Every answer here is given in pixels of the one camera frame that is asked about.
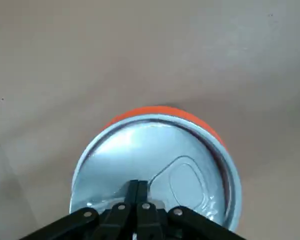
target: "metal rivet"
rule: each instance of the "metal rivet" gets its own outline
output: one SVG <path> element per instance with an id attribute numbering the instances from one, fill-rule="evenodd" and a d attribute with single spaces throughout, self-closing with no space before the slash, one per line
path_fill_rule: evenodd
<path id="1" fill-rule="evenodd" d="M 150 208 L 150 204 L 144 203 L 144 204 L 142 204 L 142 208 L 148 210 Z"/>
<path id="2" fill-rule="evenodd" d="M 173 213 L 177 216 L 181 216 L 183 212 L 180 208 L 176 208 L 175 210 L 173 210 Z"/>
<path id="3" fill-rule="evenodd" d="M 86 211 L 83 216 L 85 216 L 86 218 L 91 217 L 92 216 L 92 212 L 90 211 Z"/>
<path id="4" fill-rule="evenodd" d="M 118 209 L 119 209 L 119 210 L 123 210 L 123 209 L 125 209 L 125 208 L 126 208 L 125 205 L 119 205 L 119 206 L 118 206 Z"/>

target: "beige floor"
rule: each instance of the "beige floor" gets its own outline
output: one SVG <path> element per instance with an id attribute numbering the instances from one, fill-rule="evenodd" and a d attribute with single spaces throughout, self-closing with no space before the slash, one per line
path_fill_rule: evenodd
<path id="1" fill-rule="evenodd" d="M 158 104 L 227 143 L 239 234 L 300 240 L 300 0 L 0 0 L 0 240 L 66 215 L 89 141 Z"/>

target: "can rim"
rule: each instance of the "can rim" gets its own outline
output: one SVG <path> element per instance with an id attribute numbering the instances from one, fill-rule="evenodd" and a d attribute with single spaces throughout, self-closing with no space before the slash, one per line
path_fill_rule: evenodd
<path id="1" fill-rule="evenodd" d="M 239 218 L 241 214 L 241 207 L 242 207 L 242 189 L 238 171 L 235 167 L 235 164 L 229 155 L 225 146 L 209 131 L 202 128 L 201 126 L 188 121 L 186 119 L 171 116 L 166 114 L 144 114 L 144 115 L 137 115 L 125 118 L 118 122 L 113 123 L 112 125 L 108 126 L 104 129 L 100 134 L 98 134 L 86 147 L 84 152 L 82 153 L 77 166 L 75 168 L 73 178 L 72 178 L 72 186 L 71 191 L 74 189 L 75 181 L 81 166 L 83 165 L 84 161 L 87 159 L 87 156 L 93 151 L 98 143 L 104 138 L 110 135 L 117 130 L 124 128 L 126 125 L 130 125 L 140 121 L 158 121 L 162 120 L 165 122 L 170 122 L 172 124 L 177 124 L 178 126 L 182 126 L 192 133 L 196 134 L 200 137 L 201 140 L 216 154 L 216 161 L 220 161 L 224 170 L 226 171 L 226 180 L 228 183 L 228 199 L 227 199 L 227 208 L 224 218 L 223 226 L 228 228 L 231 231 L 234 231 L 239 223 Z"/>

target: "aluminum can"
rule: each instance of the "aluminum can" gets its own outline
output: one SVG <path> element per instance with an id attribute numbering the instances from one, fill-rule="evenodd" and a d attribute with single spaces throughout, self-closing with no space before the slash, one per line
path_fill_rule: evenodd
<path id="1" fill-rule="evenodd" d="M 145 106 L 115 117 L 90 142 L 72 179 L 70 213 L 102 212 L 124 199 L 127 182 L 148 181 L 149 200 L 167 211 L 186 206 L 234 231 L 242 190 L 218 134 L 170 106 Z"/>

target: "black bracket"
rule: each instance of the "black bracket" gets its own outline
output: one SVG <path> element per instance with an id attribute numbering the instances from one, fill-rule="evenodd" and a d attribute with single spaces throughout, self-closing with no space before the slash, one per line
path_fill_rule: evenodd
<path id="1" fill-rule="evenodd" d="M 21 240 L 245 240 L 185 207 L 168 213 L 148 202 L 148 182 L 131 180 L 124 202 L 101 215 L 82 208 Z"/>

